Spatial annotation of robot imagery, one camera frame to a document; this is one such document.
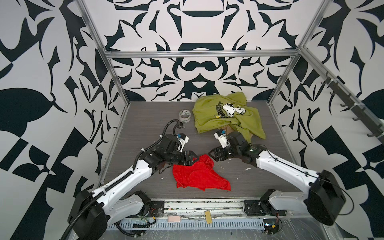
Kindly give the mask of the red cloth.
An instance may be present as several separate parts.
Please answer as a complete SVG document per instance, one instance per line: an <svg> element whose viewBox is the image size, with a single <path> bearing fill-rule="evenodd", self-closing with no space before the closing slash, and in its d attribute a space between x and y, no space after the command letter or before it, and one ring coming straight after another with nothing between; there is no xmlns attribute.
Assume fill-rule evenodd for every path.
<svg viewBox="0 0 384 240"><path fill-rule="evenodd" d="M173 176L177 188L218 189L231 191L228 180L217 174L214 169L214 160L208 155L202 155L192 166L173 166Z"/></svg>

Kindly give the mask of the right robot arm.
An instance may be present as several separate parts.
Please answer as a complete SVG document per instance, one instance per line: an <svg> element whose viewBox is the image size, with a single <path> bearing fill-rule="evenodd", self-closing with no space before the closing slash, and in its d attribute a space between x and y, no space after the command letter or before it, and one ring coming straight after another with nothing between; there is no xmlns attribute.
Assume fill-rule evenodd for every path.
<svg viewBox="0 0 384 240"><path fill-rule="evenodd" d="M335 176L326 170L316 172L295 165L268 150L264 145L251 144L242 134L217 131L220 146L209 156L216 162L241 159L245 164L270 172L289 182L298 192L269 189L252 206L246 207L248 216L277 215L282 211L310 214L318 222L332 226L346 203L344 190Z"/></svg>

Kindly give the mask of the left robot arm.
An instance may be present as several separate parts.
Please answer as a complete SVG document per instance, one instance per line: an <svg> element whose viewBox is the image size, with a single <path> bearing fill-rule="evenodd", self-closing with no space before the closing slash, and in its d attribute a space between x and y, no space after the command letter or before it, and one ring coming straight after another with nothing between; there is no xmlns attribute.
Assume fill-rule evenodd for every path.
<svg viewBox="0 0 384 240"><path fill-rule="evenodd" d="M66 240L70 232L75 232L79 240L98 240L109 226L126 217L145 214L150 202L145 193L138 191L126 199L124 195L165 165L190 167L198 163L200 156L184 150L187 142L184 134L162 134L154 144L141 149L133 165L118 177L91 192L81 191L61 238Z"/></svg>

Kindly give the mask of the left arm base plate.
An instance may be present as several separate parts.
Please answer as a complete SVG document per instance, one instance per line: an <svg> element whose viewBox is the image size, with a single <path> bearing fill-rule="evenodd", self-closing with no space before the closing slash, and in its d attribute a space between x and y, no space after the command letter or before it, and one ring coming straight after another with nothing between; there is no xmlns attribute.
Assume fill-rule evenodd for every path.
<svg viewBox="0 0 384 240"><path fill-rule="evenodd" d="M144 217L162 217L164 215L164 201L149 201L144 203L141 215Z"/></svg>

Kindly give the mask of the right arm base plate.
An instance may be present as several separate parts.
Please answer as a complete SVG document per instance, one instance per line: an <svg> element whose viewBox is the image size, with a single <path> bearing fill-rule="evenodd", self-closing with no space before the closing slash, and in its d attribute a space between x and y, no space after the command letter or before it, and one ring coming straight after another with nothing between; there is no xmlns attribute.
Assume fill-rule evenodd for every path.
<svg viewBox="0 0 384 240"><path fill-rule="evenodd" d="M249 217L286 216L286 210L276 210L268 201L245 200L244 205L244 212Z"/></svg>

